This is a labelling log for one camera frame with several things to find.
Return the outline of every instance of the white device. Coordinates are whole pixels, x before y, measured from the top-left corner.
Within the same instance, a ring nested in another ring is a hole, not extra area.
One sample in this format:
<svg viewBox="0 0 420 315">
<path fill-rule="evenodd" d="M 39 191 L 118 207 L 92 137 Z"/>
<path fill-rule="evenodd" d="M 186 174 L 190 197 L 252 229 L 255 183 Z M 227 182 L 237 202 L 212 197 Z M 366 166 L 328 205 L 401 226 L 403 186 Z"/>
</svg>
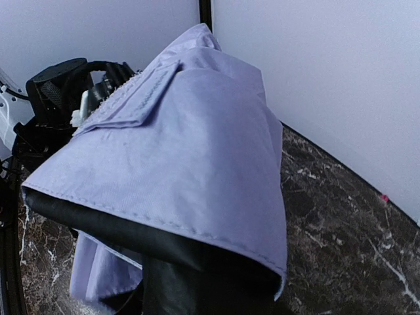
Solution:
<svg viewBox="0 0 420 315">
<path fill-rule="evenodd" d="M 14 126 L 17 123 L 27 124 L 34 113 L 29 100 L 22 100 L 7 92 L 7 89 L 21 91 L 16 84 L 0 68 L 0 160 L 12 155 L 16 133 Z"/>
</svg>

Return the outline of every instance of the white panel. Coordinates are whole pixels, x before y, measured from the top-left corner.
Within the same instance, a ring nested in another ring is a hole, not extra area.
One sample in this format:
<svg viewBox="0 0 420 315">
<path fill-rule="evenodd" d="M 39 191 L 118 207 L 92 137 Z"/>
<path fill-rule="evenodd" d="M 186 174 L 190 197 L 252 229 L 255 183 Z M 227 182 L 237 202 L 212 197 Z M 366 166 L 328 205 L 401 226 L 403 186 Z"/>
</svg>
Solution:
<svg viewBox="0 0 420 315">
<path fill-rule="evenodd" d="M 198 0 L 0 1 L 0 67 L 21 87 L 77 57 L 142 69 L 199 21 Z"/>
<path fill-rule="evenodd" d="M 286 124 L 420 218 L 420 2 L 214 0 Z"/>
</svg>

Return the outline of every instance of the white backdrop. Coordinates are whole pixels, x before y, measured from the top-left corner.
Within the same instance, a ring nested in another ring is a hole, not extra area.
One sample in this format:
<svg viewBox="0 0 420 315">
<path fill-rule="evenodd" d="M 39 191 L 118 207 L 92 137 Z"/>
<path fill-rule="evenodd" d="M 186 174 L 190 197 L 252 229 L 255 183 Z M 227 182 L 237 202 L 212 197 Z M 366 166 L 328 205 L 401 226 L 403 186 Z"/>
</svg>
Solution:
<svg viewBox="0 0 420 315">
<path fill-rule="evenodd" d="M 199 21 L 198 0 L 0 1 L 0 67 L 21 87 L 77 57 L 142 69 Z"/>
<path fill-rule="evenodd" d="M 213 0 L 213 23 L 280 120 L 420 223 L 420 1 Z"/>
</svg>

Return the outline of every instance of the black cable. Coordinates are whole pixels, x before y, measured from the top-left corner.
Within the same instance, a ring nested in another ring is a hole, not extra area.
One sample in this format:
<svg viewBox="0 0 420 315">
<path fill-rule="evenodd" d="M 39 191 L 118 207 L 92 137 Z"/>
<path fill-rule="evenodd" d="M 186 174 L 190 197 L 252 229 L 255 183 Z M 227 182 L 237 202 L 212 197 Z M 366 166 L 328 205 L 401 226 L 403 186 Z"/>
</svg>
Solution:
<svg viewBox="0 0 420 315">
<path fill-rule="evenodd" d="M 13 95 L 14 97 L 20 98 L 21 100 L 29 100 L 29 97 L 22 95 L 20 93 L 14 92 L 13 90 L 9 88 L 6 89 L 6 92 L 8 92 L 10 95 Z"/>
</svg>

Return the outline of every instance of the black plastic part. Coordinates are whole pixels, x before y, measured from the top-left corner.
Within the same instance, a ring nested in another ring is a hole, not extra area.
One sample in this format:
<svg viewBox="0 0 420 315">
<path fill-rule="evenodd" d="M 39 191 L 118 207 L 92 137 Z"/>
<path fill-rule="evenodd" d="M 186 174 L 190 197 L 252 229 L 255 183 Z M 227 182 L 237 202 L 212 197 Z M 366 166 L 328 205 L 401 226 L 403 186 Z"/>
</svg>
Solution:
<svg viewBox="0 0 420 315">
<path fill-rule="evenodd" d="M 106 100 L 118 87 L 130 80 L 135 74 L 129 65 L 124 62 L 122 65 L 109 62 L 105 65 L 106 74 L 101 82 L 89 89 L 87 98 L 87 115 L 95 111 L 104 100 Z"/>
<path fill-rule="evenodd" d="M 33 172 L 70 141 L 75 128 L 40 126 L 35 117 L 25 126 L 16 124 L 13 130 L 17 136 L 12 154 L 28 171 Z"/>
<path fill-rule="evenodd" d="M 11 168 L 17 168 L 13 161 Z M 20 181 L 0 178 L 0 314 L 26 315 L 18 253 L 18 198 Z"/>
<path fill-rule="evenodd" d="M 63 88 L 68 76 L 87 64 L 86 58 L 76 58 L 48 67 L 26 83 L 29 100 L 38 124 L 49 127 L 68 126 L 72 111 L 78 109 L 81 95 L 93 86 L 89 73 L 72 83 L 68 97 Z"/>
</svg>

